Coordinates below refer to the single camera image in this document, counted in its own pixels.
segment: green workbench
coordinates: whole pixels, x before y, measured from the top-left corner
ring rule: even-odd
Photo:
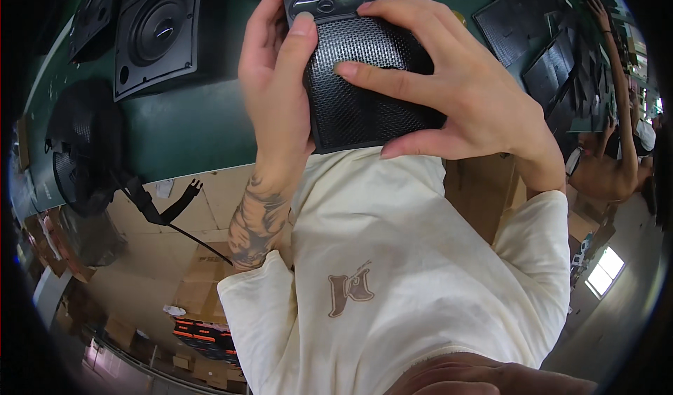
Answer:
[[[491,0],[435,0],[463,14],[468,29],[481,42],[471,15]],[[79,0],[70,0],[63,25]],[[236,67],[246,22],[259,0],[228,0],[222,28],[228,32],[226,75],[236,77]],[[509,67],[523,87],[520,74],[549,37],[532,42],[531,49]],[[59,94],[77,80],[101,77],[112,83],[114,54],[111,49],[94,62],[68,64],[67,37],[57,46],[37,83],[26,115],[30,173],[35,186],[35,208],[45,210],[64,203],[56,187],[52,153],[45,153],[49,116]],[[127,161],[130,169],[147,182],[251,164],[255,159],[254,131],[248,121],[238,80],[177,89],[121,103],[127,117]]]

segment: black speaker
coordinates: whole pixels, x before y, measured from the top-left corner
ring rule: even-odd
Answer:
[[[222,79],[227,0],[122,0],[114,101]]]
[[[73,16],[68,56],[72,63],[95,61],[114,44],[120,0],[81,0]]]
[[[318,28],[304,86],[319,154],[382,145],[415,130],[441,128],[446,121],[432,108],[355,87],[332,72],[340,61],[426,75],[434,71],[430,56],[407,29],[358,15],[358,6],[367,1],[374,0],[284,0],[289,25],[307,11]]]

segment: white t-shirt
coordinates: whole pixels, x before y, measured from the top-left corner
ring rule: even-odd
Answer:
[[[294,272],[274,250],[219,283],[256,395],[379,395],[436,355],[539,367],[556,343],[570,297],[565,195],[521,206],[494,251],[444,198],[439,158],[379,151],[311,156],[293,200]]]

